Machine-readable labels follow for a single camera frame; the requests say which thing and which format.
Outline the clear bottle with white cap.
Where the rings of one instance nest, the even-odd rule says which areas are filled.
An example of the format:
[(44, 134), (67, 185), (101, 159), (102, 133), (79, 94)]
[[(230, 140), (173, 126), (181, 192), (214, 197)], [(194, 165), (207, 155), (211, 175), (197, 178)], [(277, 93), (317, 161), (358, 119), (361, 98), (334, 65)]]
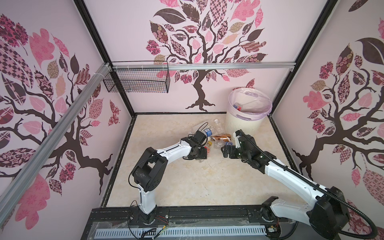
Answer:
[(225, 128), (219, 119), (215, 119), (214, 124), (215, 124), (215, 129), (217, 131), (217, 135), (225, 134)]

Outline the aluminium rail on back wall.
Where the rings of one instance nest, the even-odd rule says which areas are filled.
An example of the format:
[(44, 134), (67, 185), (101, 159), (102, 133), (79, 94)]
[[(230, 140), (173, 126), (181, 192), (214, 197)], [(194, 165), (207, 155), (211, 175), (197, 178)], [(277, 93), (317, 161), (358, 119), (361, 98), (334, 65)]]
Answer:
[(114, 70), (156, 70), (156, 71), (184, 71), (184, 70), (230, 70), (230, 69), (293, 69), (296, 66), (294, 62), (260, 62), (260, 63), (211, 63), (211, 64), (137, 64), (114, 66)]

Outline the black corner frame post right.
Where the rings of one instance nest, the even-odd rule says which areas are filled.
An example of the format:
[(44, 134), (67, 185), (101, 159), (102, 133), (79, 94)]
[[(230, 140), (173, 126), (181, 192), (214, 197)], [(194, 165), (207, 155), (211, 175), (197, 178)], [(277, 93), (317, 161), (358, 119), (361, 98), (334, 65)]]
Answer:
[(288, 90), (291, 82), (294, 80), (294, 77), (296, 76), (296, 73), (299, 71), (300, 67), (302, 66), (303, 62), (305, 61), (306, 57), (308, 56), (310, 50), (312, 49), (313, 45), (315, 44), (315, 41), (320, 36), (323, 28), (325, 27), (326, 23), (330, 19), (333, 11), (336, 9), (339, 1), (336, 0), (329, 0), (326, 1), (325, 6), (323, 7), (319, 17), (317, 18), (309, 36), (307, 37), (303, 47), (299, 51), (299, 54), (295, 60), (295, 66), (292, 70), (289, 71), (286, 78), (284, 79), (282, 85), (280, 86), (274, 100), (273, 100), (273, 108), (272, 112), (274, 112), (281, 100), (283, 99), (286, 91)]

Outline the aluminium rail on left wall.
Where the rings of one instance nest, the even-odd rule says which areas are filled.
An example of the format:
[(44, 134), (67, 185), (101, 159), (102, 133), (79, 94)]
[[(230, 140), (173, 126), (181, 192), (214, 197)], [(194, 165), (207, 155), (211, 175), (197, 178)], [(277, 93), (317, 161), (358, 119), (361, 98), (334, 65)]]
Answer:
[(94, 90), (110, 71), (110, 63), (103, 63), (94, 73), (90, 82), (83, 88), (82, 93), (75, 99), (64, 116), (59, 120), (53, 131), (47, 136), (43, 143), (37, 148), (32, 158), (21, 169), (20, 173), (10, 183), (1, 195), (1, 224), (5, 222), (14, 207), (18, 204), (27, 188), (42, 169), (44, 163), (59, 144), (70, 125), (79, 115)]

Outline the black corner frame post left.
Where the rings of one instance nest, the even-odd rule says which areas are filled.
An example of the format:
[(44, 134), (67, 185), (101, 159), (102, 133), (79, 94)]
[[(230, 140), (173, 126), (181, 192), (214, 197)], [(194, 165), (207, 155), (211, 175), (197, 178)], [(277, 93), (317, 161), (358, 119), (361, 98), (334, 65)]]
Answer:
[[(74, 0), (74, 3), (83, 19), (83, 22), (85, 23), (87, 29), (88, 29), (88, 32), (90, 33), (91, 35), (91, 38), (93, 39), (93, 42), (102, 58), (102, 60), (104, 61), (104, 63), (108, 63), (110, 65), (111, 68), (113, 68), (113, 63), (112, 63), (112, 60), (107, 52), (107, 49), (103, 43), (103, 40), (96, 28), (96, 25), (91, 17), (91, 14), (86, 6), (86, 3), (85, 1), (83, 0)], [(117, 76), (116, 72), (114, 70), (110, 70), (110, 72), (112, 73), (112, 80), (114, 80), (114, 83), (115, 85), (117, 86), (117, 90), (118, 92), (120, 93), (121, 97), (122, 97), (122, 100), (130, 114), (131, 117), (134, 117), (136, 115), (134, 109), (133, 109), (133, 106), (131, 105), (130, 103), (130, 100), (127, 96), (127, 94), (123, 91), (123, 86), (121, 84), (121, 81), (119, 79), (119, 77)]]

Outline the black corner frame post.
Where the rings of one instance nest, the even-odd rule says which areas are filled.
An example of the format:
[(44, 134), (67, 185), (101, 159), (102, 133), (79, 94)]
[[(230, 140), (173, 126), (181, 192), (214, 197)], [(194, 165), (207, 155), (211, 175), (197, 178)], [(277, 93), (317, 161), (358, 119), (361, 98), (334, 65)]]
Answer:
[(303, 62), (305, 61), (306, 57), (308, 56), (310, 50), (312, 49), (313, 45), (315, 44), (315, 41), (320, 36), (323, 28), (325, 27), (326, 23), (330, 19), (333, 11), (336, 9), (339, 1), (336, 0), (329, 0), (326, 1), (325, 6), (323, 7), (319, 17), (317, 18), (309, 36), (307, 37), (303, 47), (299, 51), (299, 54), (295, 60), (295, 66), (292, 70), (289, 71), (286, 78), (284, 79), (282, 85), (280, 86), (274, 100), (273, 100), (273, 108), (272, 112), (274, 112), (281, 100), (283, 99), (286, 91), (288, 90), (291, 82), (294, 80), (294, 77), (296, 76), (296, 73), (299, 71), (300, 67), (302, 66)]
[[(112, 60), (107, 52), (107, 49), (103, 43), (103, 40), (96, 28), (96, 25), (91, 17), (91, 14), (86, 6), (86, 3), (85, 1), (83, 0), (74, 0), (74, 3), (83, 19), (83, 22), (85, 23), (87, 29), (88, 29), (88, 32), (90, 33), (91, 35), (91, 38), (93, 39), (93, 42), (102, 58), (102, 60), (104, 61), (104, 63), (108, 63), (110, 65), (111, 68), (113, 68), (113, 63), (112, 63)], [(110, 72), (112, 73), (112, 80), (114, 80), (114, 83), (115, 85), (117, 86), (117, 90), (118, 92), (120, 93), (121, 97), (122, 97), (122, 100), (130, 114), (131, 117), (134, 117), (136, 115), (134, 109), (133, 109), (133, 106), (131, 105), (130, 103), (130, 100), (127, 96), (127, 94), (123, 91), (123, 86), (121, 84), (121, 81), (119, 79), (119, 77), (117, 76), (116, 72), (114, 70), (110, 70)]]

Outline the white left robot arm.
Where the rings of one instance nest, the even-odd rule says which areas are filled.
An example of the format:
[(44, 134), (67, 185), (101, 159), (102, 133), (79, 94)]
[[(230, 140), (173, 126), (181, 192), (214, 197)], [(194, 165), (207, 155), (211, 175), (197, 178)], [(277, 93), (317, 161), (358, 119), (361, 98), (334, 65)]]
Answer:
[(208, 156), (206, 137), (185, 137), (178, 143), (163, 149), (147, 148), (131, 172), (134, 188), (139, 189), (139, 220), (146, 225), (155, 221), (157, 215), (155, 189), (160, 184), (167, 166), (178, 160), (205, 160)]

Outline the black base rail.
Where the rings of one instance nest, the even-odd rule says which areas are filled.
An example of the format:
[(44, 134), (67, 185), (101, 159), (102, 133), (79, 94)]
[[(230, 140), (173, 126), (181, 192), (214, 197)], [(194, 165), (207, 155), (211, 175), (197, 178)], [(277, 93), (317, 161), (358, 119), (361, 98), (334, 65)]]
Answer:
[(139, 207), (97, 208), (91, 211), (82, 240), (93, 240), (97, 229), (264, 226), (266, 236), (204, 237), (179, 240), (320, 240), (310, 226), (286, 218), (264, 219), (261, 205), (157, 207), (155, 221), (139, 220)]

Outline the clear bottle with blue cap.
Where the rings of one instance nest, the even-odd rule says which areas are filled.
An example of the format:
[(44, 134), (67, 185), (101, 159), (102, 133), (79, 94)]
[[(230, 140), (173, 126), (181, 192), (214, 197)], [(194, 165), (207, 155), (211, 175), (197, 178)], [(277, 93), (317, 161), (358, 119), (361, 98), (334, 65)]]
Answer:
[(214, 135), (215, 131), (213, 127), (207, 126), (203, 128), (202, 133), (204, 133), (207, 137), (210, 137)]

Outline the white bin with purple liner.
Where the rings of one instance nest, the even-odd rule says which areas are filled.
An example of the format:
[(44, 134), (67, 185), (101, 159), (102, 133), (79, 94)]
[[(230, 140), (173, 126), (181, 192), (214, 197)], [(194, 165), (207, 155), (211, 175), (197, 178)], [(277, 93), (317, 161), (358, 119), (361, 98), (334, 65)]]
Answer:
[[(248, 105), (248, 111), (240, 112), (233, 107), (233, 104)], [(235, 132), (242, 130), (245, 134), (254, 135), (260, 127), (264, 118), (272, 111), (272, 101), (270, 98), (252, 88), (238, 88), (233, 90), (228, 97), (228, 107), (225, 120), (225, 131), (231, 136)]]

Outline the aluminium rail on wall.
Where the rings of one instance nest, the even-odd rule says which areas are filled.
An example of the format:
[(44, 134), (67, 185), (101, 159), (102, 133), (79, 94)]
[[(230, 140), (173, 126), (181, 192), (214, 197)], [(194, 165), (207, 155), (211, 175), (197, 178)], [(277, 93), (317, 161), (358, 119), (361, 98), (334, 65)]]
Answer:
[(230, 69), (293, 69), (296, 66), (294, 62), (260, 62), (260, 63), (211, 63), (211, 64), (137, 64), (114, 66), (114, 70), (156, 70), (156, 71), (184, 71), (184, 70), (230, 70)]
[(70, 125), (79, 115), (94, 90), (110, 71), (110, 63), (103, 63), (94, 73), (90, 82), (83, 88), (82, 93), (75, 99), (64, 116), (59, 120), (53, 131), (47, 136), (43, 143), (37, 148), (32, 158), (21, 169), (20, 173), (10, 183), (1, 195), (1, 224), (5, 222), (14, 207), (18, 204), (27, 188), (42, 169), (44, 163), (59, 144)]

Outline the crushed orange coffee bottle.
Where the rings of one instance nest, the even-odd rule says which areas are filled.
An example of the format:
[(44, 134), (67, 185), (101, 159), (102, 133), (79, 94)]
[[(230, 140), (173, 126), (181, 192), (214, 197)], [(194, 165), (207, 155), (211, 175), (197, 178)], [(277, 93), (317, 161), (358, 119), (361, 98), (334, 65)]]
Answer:
[(212, 141), (223, 141), (223, 142), (231, 142), (232, 141), (230, 134), (210, 136), (210, 138)]

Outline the red label cola bottle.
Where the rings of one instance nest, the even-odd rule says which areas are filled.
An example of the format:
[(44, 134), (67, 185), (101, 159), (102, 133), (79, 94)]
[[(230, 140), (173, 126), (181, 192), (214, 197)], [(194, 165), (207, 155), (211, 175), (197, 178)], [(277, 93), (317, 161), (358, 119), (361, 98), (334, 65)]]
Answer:
[(224, 141), (208, 141), (207, 146), (210, 148), (220, 149), (222, 148), (226, 143)]

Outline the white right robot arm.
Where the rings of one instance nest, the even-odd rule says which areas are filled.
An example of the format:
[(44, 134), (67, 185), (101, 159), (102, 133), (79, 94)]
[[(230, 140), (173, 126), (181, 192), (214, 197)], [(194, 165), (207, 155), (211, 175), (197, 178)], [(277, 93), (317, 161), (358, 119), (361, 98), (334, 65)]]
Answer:
[(262, 151), (255, 139), (239, 130), (235, 144), (221, 148), (224, 158), (239, 159), (295, 192), (305, 204), (289, 203), (278, 197), (268, 204), (273, 214), (311, 226), (320, 236), (333, 240), (349, 222), (345, 197), (336, 187), (327, 188), (298, 174), (275, 155)]

